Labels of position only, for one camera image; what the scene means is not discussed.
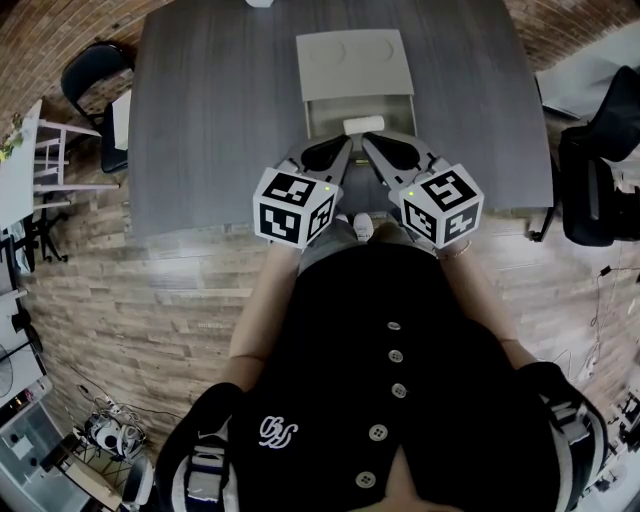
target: person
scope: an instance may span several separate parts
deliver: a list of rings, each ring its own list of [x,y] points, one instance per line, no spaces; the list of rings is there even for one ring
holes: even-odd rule
[[[159,455],[164,510],[573,507],[604,421],[518,342],[471,242],[436,259],[395,223],[354,226],[270,246],[221,383]]]

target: black shirt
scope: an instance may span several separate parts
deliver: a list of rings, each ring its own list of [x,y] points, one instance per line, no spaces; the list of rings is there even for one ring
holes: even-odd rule
[[[424,500],[553,511],[558,461],[535,381],[564,378],[536,371],[548,364],[527,367],[525,383],[495,337],[462,314],[434,258],[368,244],[302,273],[257,386],[243,395],[226,385],[215,401],[225,405],[201,408],[198,428],[231,416],[242,512],[372,505],[400,445]],[[188,418],[183,440],[197,423]]]

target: human arm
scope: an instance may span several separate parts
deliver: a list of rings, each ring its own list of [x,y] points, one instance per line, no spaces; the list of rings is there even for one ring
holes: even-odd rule
[[[438,251],[442,270],[460,308],[468,318],[493,333],[515,369],[536,362],[518,341],[504,301],[487,279],[473,249],[467,247],[468,243],[467,240],[454,242]]]
[[[258,380],[264,362],[273,351],[298,277],[302,251],[271,244],[262,270],[231,337],[229,361],[223,382],[243,391]]]

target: black office chair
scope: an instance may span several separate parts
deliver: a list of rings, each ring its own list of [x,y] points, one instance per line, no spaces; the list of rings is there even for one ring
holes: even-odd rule
[[[102,135],[102,171],[112,173],[126,169],[127,152],[116,149],[113,134],[113,105],[102,114],[88,114],[78,104],[80,98],[96,82],[126,69],[134,71],[133,61],[116,43],[100,42],[85,49],[62,73],[62,92],[75,109]]]
[[[562,140],[591,155],[621,162],[640,144],[640,76],[621,67],[609,86],[598,113],[586,126],[567,128]]]
[[[51,194],[45,194],[42,198],[43,204],[47,203],[47,200],[51,197]],[[56,249],[53,240],[51,239],[51,230],[58,222],[64,222],[69,219],[69,216],[60,212],[53,219],[49,220],[47,217],[47,209],[43,208],[40,210],[40,218],[38,220],[33,219],[33,214],[25,217],[22,220],[22,224],[24,227],[24,238],[21,238],[18,241],[13,241],[13,237],[6,237],[5,240],[0,242],[0,251],[5,248],[7,254],[11,255],[11,261],[8,262],[11,269],[17,268],[17,263],[15,261],[15,253],[17,250],[22,249],[24,251],[24,255],[27,260],[27,265],[29,266],[30,272],[35,272],[36,269],[36,257],[35,257],[35,249],[40,247],[42,251],[42,260],[51,263],[53,258],[47,254],[47,250],[53,254],[53,257],[56,258],[57,261],[67,262],[69,261],[69,257],[67,255],[60,256]],[[15,279],[15,273],[9,272],[9,277],[11,278],[11,285],[13,288],[17,288],[17,281]]]
[[[542,231],[531,232],[531,239],[544,240],[562,202],[565,235],[577,244],[605,247],[614,240],[640,240],[638,188],[632,194],[617,190],[611,168],[602,160],[620,162],[639,143],[640,76],[624,66],[591,123],[562,132],[559,171],[552,159],[554,206]]]
[[[590,247],[640,240],[640,188],[617,189],[611,168],[577,144],[563,141],[559,154],[566,237]]]

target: embroidered logo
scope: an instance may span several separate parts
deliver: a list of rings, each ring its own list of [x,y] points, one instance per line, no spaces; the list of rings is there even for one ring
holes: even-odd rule
[[[262,420],[262,425],[260,425],[260,437],[265,440],[260,441],[258,444],[260,446],[273,448],[274,450],[279,450],[280,448],[287,446],[289,441],[291,441],[291,435],[298,431],[298,425],[292,423],[285,427],[283,423],[284,418],[281,416],[278,416],[277,418],[274,416],[267,416]]]

